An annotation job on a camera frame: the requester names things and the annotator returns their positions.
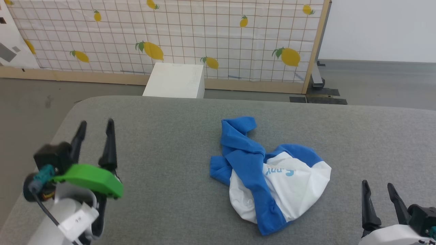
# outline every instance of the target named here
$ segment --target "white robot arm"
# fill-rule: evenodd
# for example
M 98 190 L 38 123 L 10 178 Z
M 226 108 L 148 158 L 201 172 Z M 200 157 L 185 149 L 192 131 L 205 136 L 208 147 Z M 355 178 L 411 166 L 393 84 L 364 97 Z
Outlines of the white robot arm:
M 381 227 L 375 214 L 368 182 L 362 182 L 362 228 L 359 245 L 435 245 L 436 208 L 423 208 L 416 204 L 406 208 L 393 184 L 388 184 L 389 197 L 394 203 L 398 225 Z
M 122 197 L 113 120 L 108 121 L 99 167 L 78 164 L 85 132 L 83 121 L 71 144 L 45 145 L 34 155 L 39 173 L 26 178 L 23 195 L 37 202 L 47 216 L 28 245 L 90 245 L 102 235 L 107 198 Z M 54 204 L 49 211 L 42 202 L 50 198 Z

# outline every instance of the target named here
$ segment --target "lemon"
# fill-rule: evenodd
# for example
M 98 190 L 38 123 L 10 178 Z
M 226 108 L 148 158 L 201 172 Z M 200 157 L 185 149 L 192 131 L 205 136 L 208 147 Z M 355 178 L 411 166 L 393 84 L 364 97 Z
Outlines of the lemon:
M 210 68 L 218 70 L 218 61 L 212 57 L 203 57 L 200 59 L 201 62 L 206 63 Z
M 78 60 L 82 62 L 89 63 L 89 58 L 85 53 L 82 53 L 80 51 L 73 50 L 70 52 L 70 55 L 76 57 Z
M 245 15 L 243 15 L 242 16 L 242 20 L 239 23 L 239 26 L 242 28 L 242 27 L 246 27 L 247 24 L 248 24 L 248 18 Z
M 303 12 L 307 15 L 311 15 L 314 14 L 315 11 L 312 10 L 312 8 L 309 5 L 304 5 L 303 6 Z
M 155 4 L 153 2 L 153 0 L 147 0 L 147 5 L 151 8 L 151 9 L 158 9 L 159 6 L 157 4 Z
M 285 65 L 298 66 L 300 62 L 300 54 L 291 48 L 279 48 L 274 50 L 272 54 L 276 54 L 277 58 L 282 56 L 282 61 Z
M 102 20 L 102 15 L 97 10 L 94 10 L 94 20 L 97 22 Z
M 32 43 L 30 43 L 29 40 L 24 40 L 24 42 L 29 46 L 30 51 L 32 52 L 32 54 L 36 54 L 35 53 L 35 48 L 33 47 Z
M 152 59 L 164 60 L 164 52 L 162 52 L 162 49 L 160 49 L 160 47 L 156 44 L 142 41 L 140 43 L 136 43 L 135 49 L 139 49 L 141 52 L 144 52 L 145 50 L 145 53 Z

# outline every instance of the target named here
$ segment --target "white box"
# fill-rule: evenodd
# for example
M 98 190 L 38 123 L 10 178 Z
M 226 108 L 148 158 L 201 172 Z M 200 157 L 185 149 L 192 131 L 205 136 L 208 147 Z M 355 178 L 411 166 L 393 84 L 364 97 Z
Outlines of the white box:
M 156 63 L 142 95 L 171 98 L 203 98 L 203 66 Z

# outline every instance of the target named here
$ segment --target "gray table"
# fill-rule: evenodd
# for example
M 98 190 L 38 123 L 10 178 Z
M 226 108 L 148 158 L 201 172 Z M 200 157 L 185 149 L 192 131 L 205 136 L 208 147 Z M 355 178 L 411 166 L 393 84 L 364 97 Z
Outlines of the gray table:
M 322 197 L 294 224 L 262 237 L 229 202 L 228 187 L 209 177 L 219 155 L 221 119 L 253 116 L 249 137 L 267 151 L 283 143 L 314 148 L 332 167 Z M 386 107 L 213 99 L 106 96 L 67 115 L 52 143 L 70 141 L 88 121 L 81 163 L 96 164 L 107 119 L 115 121 L 124 197 L 110 201 L 103 238 L 93 244 L 357 244 L 361 181 L 367 179 L 383 225 L 396 224 L 386 184 L 406 205 L 434 206 L 436 112 Z M 0 244 L 26 244 L 43 218 L 20 197 Z

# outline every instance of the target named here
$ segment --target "sticker label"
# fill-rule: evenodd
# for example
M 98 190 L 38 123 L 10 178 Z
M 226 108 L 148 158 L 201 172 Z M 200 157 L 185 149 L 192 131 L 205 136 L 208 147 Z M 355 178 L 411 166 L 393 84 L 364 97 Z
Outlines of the sticker label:
M 99 212 L 95 208 L 89 207 L 86 203 L 58 225 L 58 228 L 64 233 L 65 237 L 75 241 L 89 226 L 97 219 Z

